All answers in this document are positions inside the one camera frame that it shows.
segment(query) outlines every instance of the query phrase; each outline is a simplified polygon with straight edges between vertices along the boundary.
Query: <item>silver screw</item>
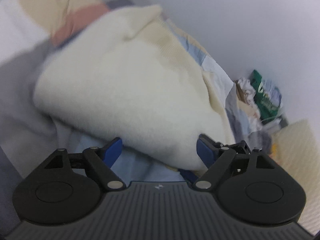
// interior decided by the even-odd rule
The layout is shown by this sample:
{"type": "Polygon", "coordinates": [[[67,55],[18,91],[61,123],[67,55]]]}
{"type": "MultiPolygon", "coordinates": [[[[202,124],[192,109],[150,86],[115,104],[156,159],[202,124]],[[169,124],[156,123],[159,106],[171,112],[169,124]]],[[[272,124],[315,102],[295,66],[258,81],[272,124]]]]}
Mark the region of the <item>silver screw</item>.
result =
{"type": "Polygon", "coordinates": [[[112,180],[108,182],[107,186],[111,189],[119,189],[123,187],[123,183],[119,180],[112,180]]]}
{"type": "Polygon", "coordinates": [[[211,187],[211,183],[206,180],[201,180],[196,183],[196,187],[199,189],[208,189],[211,187]]]}

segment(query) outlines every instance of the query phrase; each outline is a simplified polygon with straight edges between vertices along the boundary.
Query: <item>folded cloth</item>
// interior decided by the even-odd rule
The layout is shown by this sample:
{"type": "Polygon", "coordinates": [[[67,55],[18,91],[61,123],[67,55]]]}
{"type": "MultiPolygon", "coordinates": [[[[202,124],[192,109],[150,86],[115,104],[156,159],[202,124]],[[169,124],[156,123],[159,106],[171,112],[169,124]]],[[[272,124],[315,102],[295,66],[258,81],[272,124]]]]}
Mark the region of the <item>folded cloth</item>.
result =
{"type": "Polygon", "coordinates": [[[42,111],[170,166],[205,169],[199,134],[234,142],[208,76],[160,18],[161,8],[123,8],[89,26],[38,79],[42,111]]]}

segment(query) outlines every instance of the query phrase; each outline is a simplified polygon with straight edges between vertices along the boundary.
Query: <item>ribbed gray panel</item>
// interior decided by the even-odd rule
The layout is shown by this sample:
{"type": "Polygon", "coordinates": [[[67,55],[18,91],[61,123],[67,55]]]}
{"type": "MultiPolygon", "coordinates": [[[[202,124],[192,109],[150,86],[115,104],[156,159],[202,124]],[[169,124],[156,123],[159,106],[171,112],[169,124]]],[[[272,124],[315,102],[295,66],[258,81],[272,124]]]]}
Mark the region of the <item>ribbed gray panel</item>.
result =
{"type": "Polygon", "coordinates": [[[132,182],[108,193],[87,217],[43,227],[23,222],[7,240],[300,240],[312,237],[295,223],[276,228],[247,225],[225,214],[209,193],[185,182],[132,182]]]}

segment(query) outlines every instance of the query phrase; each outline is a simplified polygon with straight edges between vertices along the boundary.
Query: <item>white fleece fabric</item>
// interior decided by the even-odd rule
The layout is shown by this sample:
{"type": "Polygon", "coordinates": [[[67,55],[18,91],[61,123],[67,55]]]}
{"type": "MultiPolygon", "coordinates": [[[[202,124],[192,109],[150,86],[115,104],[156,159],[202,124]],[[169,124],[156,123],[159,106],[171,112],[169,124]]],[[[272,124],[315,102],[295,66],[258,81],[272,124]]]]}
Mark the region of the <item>white fleece fabric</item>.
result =
{"type": "Polygon", "coordinates": [[[170,166],[204,170],[201,133],[234,143],[209,77],[160,18],[161,7],[113,11],[90,25],[44,70],[34,103],[94,136],[170,166]]]}

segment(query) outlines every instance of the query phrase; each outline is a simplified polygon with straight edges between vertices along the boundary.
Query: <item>beige woven fabric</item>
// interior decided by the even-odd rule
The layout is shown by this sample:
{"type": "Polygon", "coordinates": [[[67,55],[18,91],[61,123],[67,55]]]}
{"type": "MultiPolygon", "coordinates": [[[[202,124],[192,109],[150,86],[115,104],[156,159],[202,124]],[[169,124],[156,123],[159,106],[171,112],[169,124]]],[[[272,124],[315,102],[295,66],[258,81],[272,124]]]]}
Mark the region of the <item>beige woven fabric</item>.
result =
{"type": "Polygon", "coordinates": [[[305,190],[307,203],[299,223],[310,233],[320,230],[320,152],[307,120],[273,135],[277,161],[305,190]]]}

